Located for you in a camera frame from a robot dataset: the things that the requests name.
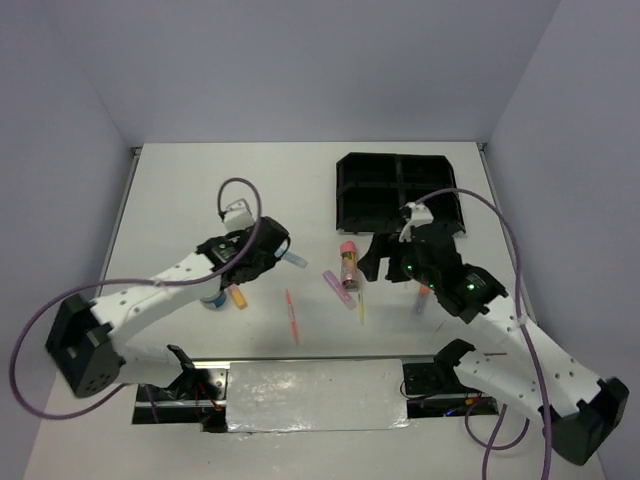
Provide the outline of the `yellow slim highlighter pen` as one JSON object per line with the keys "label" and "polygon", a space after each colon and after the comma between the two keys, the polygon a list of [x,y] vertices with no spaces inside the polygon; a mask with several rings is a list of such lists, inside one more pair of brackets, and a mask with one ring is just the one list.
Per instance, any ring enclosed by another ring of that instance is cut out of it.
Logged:
{"label": "yellow slim highlighter pen", "polygon": [[358,304],[358,317],[361,325],[365,324],[365,310],[364,310],[364,297],[363,292],[359,291],[357,294],[357,304]]}

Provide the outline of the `orange slim highlighter pen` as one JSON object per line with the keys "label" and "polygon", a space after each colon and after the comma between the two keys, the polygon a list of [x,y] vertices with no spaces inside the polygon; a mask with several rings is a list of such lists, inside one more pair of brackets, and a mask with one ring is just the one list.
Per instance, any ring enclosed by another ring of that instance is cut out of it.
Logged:
{"label": "orange slim highlighter pen", "polygon": [[293,298],[291,296],[291,293],[290,293],[289,289],[286,289],[285,295],[286,295],[288,315],[289,315],[289,320],[290,320],[293,339],[294,339],[295,344],[298,345],[299,341],[300,341],[299,340],[299,332],[298,332],[297,320],[296,320],[296,316],[295,316]]}

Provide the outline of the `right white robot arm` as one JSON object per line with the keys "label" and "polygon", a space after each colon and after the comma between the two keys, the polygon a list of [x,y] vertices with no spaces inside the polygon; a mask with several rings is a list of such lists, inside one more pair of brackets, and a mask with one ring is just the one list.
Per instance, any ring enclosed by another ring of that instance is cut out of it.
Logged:
{"label": "right white robot arm", "polygon": [[386,280],[429,287],[449,315],[503,350],[518,370],[509,373],[471,343],[454,340],[436,356],[442,389],[464,385],[488,393],[540,424],[553,451],[574,465],[584,465],[619,425],[628,387],[585,367],[528,316],[517,315],[514,297],[486,269],[464,262],[445,228],[424,223],[374,234],[358,262],[368,281],[377,280],[382,259],[389,261]]}

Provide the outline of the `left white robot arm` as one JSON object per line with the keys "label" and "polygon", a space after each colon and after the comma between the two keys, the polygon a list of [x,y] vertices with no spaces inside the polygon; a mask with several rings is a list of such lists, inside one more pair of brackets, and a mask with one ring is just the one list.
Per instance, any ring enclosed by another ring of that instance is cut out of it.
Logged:
{"label": "left white robot arm", "polygon": [[114,383],[149,384],[172,398],[189,396],[210,376],[175,344],[133,347],[131,340],[183,306],[257,279],[279,261],[289,232],[270,217],[213,237],[143,285],[86,300],[64,299],[45,347],[77,398]]}

